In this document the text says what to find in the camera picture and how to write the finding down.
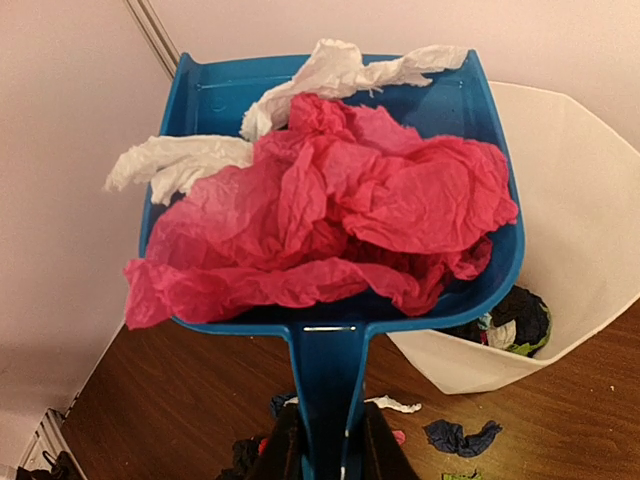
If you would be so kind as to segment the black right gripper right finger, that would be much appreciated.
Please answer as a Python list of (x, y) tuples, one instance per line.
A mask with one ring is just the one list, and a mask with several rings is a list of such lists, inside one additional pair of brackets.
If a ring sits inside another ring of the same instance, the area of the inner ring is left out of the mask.
[(362, 478), (364, 480), (420, 479), (376, 404), (365, 404), (363, 427)]

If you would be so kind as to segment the translucent white waste bin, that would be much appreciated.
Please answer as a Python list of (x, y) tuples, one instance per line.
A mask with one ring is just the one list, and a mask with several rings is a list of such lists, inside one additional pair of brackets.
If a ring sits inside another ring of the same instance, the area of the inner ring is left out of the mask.
[(436, 331), (392, 335), (447, 395), (490, 392), (565, 357), (639, 297), (639, 154), (597, 115), (557, 92), (495, 82), (526, 246), (518, 284), (550, 309), (535, 356)]

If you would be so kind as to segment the large pink paper scrap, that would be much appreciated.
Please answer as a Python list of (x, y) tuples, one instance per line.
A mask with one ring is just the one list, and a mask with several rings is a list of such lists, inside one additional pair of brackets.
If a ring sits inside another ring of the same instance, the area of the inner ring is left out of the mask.
[(125, 321), (203, 324), (365, 290), (422, 315), (486, 269), (490, 234), (518, 214), (498, 147), (424, 139), (383, 108), (301, 94), (249, 167), (196, 181), (159, 217), (124, 270)]

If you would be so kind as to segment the pink paper strip scrap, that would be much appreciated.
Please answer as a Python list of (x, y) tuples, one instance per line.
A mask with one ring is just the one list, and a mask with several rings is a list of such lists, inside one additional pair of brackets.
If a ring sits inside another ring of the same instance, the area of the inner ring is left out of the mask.
[(399, 445), (403, 445), (406, 441), (406, 435), (401, 430), (393, 430), (392, 434)]

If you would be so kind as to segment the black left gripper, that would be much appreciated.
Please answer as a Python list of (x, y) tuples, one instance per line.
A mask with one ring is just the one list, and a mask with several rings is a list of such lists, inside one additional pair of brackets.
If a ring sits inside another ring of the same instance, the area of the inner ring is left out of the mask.
[(76, 465), (71, 455), (62, 451), (56, 459), (48, 453), (44, 452), (43, 456), (49, 463), (49, 469), (27, 470), (18, 467), (16, 480), (84, 480), (85, 475)]

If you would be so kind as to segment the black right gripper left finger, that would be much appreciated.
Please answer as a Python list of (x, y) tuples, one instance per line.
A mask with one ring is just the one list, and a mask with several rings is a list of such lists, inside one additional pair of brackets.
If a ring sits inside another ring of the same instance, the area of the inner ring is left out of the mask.
[(248, 473), (248, 480), (302, 478), (300, 424), (295, 404), (289, 404), (280, 411), (266, 446)]

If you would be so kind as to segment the dark blue paper scrap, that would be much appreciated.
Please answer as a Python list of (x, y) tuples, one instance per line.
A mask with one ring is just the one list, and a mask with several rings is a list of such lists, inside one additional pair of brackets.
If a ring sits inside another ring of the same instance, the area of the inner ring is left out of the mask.
[(473, 458), (484, 453), (503, 427), (491, 420), (479, 432), (466, 434), (462, 425), (444, 419), (423, 427), (427, 440), (436, 450), (461, 458)]

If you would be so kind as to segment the blue plastic dustpan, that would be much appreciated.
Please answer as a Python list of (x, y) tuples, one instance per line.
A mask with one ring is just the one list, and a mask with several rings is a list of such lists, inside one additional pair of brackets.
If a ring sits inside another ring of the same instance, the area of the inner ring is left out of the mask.
[(371, 339), (481, 316), (523, 257), (508, 148), (470, 50), (375, 93), (302, 90), (252, 166), (146, 202), (125, 319), (284, 338), (304, 477), (359, 479)]

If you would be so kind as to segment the green paper scrap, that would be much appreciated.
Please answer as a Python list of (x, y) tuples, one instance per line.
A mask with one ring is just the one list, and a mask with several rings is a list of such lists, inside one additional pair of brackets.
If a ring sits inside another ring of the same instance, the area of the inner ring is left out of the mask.
[(477, 470), (470, 473), (442, 473), (441, 480), (483, 480), (483, 476)]

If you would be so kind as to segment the long white paper scrap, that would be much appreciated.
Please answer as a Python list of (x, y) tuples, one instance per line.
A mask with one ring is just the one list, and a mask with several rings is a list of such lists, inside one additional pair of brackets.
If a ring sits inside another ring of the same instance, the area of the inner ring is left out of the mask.
[(368, 398), (365, 402), (375, 404), (379, 409), (389, 409), (402, 414), (414, 414), (422, 409), (421, 403), (404, 404), (389, 395)]

